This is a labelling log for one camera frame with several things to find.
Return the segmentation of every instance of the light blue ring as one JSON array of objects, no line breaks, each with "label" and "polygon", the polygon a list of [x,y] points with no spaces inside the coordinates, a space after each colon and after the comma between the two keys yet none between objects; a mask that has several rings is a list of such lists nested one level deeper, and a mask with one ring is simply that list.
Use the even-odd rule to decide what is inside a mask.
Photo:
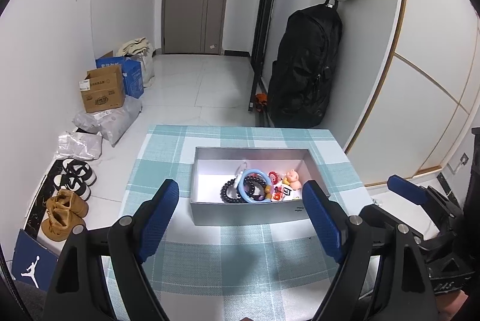
[{"label": "light blue ring", "polygon": [[247,195],[247,193],[245,192],[245,187],[243,187],[243,181],[245,180],[245,178],[248,175],[251,175],[251,174],[260,175],[261,177],[263,177],[263,179],[267,183],[267,186],[273,187],[272,181],[270,180],[270,178],[268,177],[268,175],[265,172],[262,172],[259,169],[247,169],[246,171],[243,171],[243,174],[240,178],[240,182],[238,183],[238,186],[237,186],[238,192],[240,193],[241,197],[244,200],[246,200],[249,204],[262,204],[264,202],[271,202],[272,200],[268,199],[268,198],[265,198],[263,201],[254,201],[252,198],[250,198]]}]

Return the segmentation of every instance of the metal screw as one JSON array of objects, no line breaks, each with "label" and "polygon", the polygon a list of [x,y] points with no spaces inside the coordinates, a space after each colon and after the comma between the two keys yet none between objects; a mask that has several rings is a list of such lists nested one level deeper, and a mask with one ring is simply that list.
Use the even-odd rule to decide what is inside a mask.
[{"label": "metal screw", "polygon": [[400,224],[397,226],[397,229],[400,233],[403,233],[404,235],[409,232],[409,227],[406,226],[405,224]]},{"label": "metal screw", "polygon": [[129,215],[126,215],[124,217],[122,217],[120,220],[118,220],[118,223],[123,226],[123,227],[127,227],[128,225],[131,224],[131,217]]},{"label": "metal screw", "polygon": [[353,225],[360,225],[363,220],[362,220],[362,217],[359,217],[358,215],[351,215],[349,217],[349,221],[353,224]]},{"label": "metal screw", "polygon": [[76,225],[72,232],[74,235],[79,235],[81,232],[83,232],[83,225]]}]

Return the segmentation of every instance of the blue gripper pad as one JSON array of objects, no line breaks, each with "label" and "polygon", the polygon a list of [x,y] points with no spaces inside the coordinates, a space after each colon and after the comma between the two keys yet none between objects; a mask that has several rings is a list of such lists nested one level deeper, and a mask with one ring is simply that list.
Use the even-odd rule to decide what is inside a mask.
[{"label": "blue gripper pad", "polygon": [[320,198],[311,185],[311,181],[303,185],[302,199],[305,210],[325,253],[333,257],[337,263],[341,263],[345,255],[341,248],[340,231],[322,205]]},{"label": "blue gripper pad", "polygon": [[141,263],[157,251],[178,201],[177,182],[165,180],[152,200],[143,202],[135,213],[133,235],[139,244],[136,253]]},{"label": "blue gripper pad", "polygon": [[390,191],[416,205],[422,205],[427,201],[427,195],[422,188],[398,175],[392,175],[388,178],[387,187]]}]

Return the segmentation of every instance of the jordan logo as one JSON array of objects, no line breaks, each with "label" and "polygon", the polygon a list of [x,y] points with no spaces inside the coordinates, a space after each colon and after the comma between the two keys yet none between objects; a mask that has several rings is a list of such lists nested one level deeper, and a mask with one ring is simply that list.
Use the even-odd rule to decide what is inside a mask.
[{"label": "jordan logo", "polygon": [[35,283],[36,288],[38,288],[38,284],[37,284],[37,280],[35,279],[35,268],[39,260],[40,260],[40,256],[37,256],[37,260],[35,261],[35,263],[32,263],[30,267],[27,268],[27,272],[21,274],[22,276],[31,277],[33,280],[33,283]]}]

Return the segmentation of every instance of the black backpack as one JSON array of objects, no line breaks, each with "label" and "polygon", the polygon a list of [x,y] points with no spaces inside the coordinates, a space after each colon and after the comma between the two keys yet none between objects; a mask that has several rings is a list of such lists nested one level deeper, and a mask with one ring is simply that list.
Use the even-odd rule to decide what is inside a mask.
[{"label": "black backpack", "polygon": [[312,128],[325,116],[342,39],[338,2],[329,1],[289,17],[268,85],[275,127]]}]

